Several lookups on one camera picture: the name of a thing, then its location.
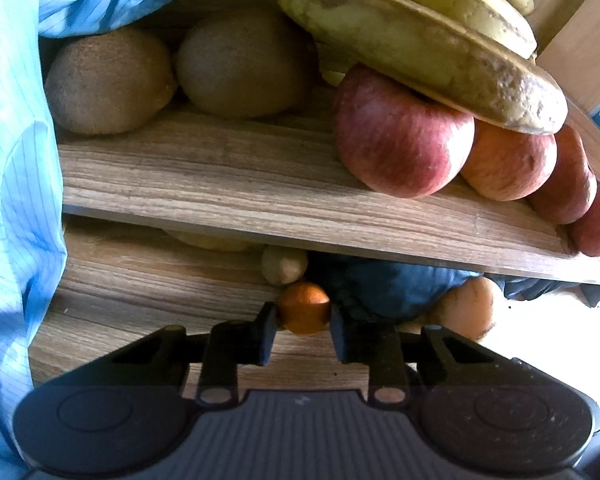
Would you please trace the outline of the small orange tangerine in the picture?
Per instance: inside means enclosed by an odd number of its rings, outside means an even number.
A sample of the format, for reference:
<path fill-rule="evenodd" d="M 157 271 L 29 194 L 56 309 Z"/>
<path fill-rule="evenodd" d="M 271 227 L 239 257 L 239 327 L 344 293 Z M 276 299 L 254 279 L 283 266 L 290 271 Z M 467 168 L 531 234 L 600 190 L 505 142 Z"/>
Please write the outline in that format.
<path fill-rule="evenodd" d="M 289 285 L 275 303 L 279 325 L 295 335 L 318 333 L 330 320 L 329 296 L 315 284 Z"/>

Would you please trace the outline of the dark blue padded jacket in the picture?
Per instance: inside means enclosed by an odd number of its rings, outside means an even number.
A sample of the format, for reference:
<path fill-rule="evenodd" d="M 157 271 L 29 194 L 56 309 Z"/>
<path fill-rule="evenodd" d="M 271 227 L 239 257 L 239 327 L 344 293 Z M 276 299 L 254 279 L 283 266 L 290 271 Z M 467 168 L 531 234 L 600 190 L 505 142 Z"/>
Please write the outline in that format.
<path fill-rule="evenodd" d="M 324 289 L 342 312 L 406 322 L 426 312 L 449 290 L 481 275 L 446 266 L 309 252 L 304 278 Z M 485 277 L 494 281 L 507 299 L 535 300 L 549 292 L 577 287 L 589 307 L 600 302 L 600 285 L 494 273 Z"/>

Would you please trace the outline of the wooden curved shelf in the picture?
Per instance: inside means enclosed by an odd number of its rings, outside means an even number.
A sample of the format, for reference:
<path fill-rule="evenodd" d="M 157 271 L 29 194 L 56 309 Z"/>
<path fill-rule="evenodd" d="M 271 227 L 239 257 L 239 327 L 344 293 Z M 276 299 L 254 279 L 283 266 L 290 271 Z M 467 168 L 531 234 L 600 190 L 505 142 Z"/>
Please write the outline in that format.
<path fill-rule="evenodd" d="M 58 133 L 68 214 L 414 263 L 600 284 L 600 258 L 526 203 L 453 181 L 401 200 L 339 161 L 332 88 L 298 110 L 239 120 L 173 101 L 129 133 Z"/>

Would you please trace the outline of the red apple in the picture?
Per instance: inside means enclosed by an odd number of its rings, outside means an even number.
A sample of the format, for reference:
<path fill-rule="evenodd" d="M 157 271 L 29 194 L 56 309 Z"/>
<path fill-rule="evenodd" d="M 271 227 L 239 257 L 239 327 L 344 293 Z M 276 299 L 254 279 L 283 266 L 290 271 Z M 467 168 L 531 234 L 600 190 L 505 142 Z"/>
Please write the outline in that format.
<path fill-rule="evenodd" d="M 555 140 L 555 168 L 547 181 L 528 196 L 528 202 L 545 220 L 564 226 L 580 219 L 590 209 L 597 180 L 576 129 L 564 125 Z"/>
<path fill-rule="evenodd" d="M 578 252 L 600 257 L 600 181 L 590 209 L 577 221 L 568 224 L 567 232 Z"/>
<path fill-rule="evenodd" d="M 438 192 L 468 159 L 475 119 L 358 63 L 334 104 L 343 165 L 374 191 L 400 198 Z"/>

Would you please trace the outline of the light blue garment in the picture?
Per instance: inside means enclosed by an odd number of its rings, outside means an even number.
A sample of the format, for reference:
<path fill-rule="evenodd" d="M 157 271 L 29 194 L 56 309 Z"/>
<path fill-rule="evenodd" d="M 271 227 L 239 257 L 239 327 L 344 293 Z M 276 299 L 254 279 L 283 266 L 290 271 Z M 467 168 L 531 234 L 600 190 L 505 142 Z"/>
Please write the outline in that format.
<path fill-rule="evenodd" d="M 27 472 L 12 415 L 64 273 L 62 175 L 38 40 L 110 32 L 173 0 L 0 0 L 0 479 Z"/>

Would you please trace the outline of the right kiwi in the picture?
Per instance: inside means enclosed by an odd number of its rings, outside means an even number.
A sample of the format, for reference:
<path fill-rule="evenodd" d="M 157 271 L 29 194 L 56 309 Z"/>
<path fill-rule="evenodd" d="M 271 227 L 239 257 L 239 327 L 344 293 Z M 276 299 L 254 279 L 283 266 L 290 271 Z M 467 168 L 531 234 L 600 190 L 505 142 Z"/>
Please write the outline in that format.
<path fill-rule="evenodd" d="M 198 110 L 230 118 L 272 115 L 299 104 L 320 71 L 313 37 L 267 8 L 204 18 L 187 33 L 175 66 Z"/>

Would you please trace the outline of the kiwi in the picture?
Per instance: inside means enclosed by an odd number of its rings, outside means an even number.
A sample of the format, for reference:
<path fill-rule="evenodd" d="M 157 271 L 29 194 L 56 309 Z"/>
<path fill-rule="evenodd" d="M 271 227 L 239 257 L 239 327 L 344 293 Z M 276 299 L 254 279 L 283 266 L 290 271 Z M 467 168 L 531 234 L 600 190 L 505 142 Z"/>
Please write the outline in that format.
<path fill-rule="evenodd" d="M 320 71 L 313 37 L 267 8 L 204 18 L 187 33 L 175 66 L 198 110 L 230 118 L 272 115 L 299 104 Z"/>
<path fill-rule="evenodd" d="M 169 104 L 176 88 L 166 46 L 133 26 L 66 44 L 45 81 L 57 125 L 81 134 L 140 128 Z"/>

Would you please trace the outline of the left kiwi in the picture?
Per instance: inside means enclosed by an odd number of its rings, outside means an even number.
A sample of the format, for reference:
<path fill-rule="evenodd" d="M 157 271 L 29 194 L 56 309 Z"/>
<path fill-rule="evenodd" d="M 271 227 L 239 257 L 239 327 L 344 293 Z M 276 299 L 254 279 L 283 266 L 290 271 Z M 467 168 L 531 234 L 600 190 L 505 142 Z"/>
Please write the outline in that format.
<path fill-rule="evenodd" d="M 66 44 L 45 81 L 57 125 L 81 134 L 140 128 L 169 104 L 176 88 L 166 46 L 133 26 Z"/>

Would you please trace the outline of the bottom brown-spotted banana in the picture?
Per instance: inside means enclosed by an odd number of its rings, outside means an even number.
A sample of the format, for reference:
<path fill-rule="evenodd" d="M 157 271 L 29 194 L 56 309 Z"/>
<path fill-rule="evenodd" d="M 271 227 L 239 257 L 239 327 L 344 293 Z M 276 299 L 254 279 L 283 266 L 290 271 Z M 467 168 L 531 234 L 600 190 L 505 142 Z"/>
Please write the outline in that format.
<path fill-rule="evenodd" d="M 407 87 L 491 125 L 550 134 L 564 92 L 541 67 L 411 0 L 278 0 L 317 39 Z"/>

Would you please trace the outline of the wooden back panel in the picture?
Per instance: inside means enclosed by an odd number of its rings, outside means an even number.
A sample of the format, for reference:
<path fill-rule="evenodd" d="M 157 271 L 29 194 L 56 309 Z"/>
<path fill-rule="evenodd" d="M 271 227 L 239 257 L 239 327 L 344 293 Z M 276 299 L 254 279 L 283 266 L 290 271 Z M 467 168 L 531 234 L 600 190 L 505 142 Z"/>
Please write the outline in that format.
<path fill-rule="evenodd" d="M 582 110 L 600 106 L 600 0 L 535 0 L 539 66 Z"/>

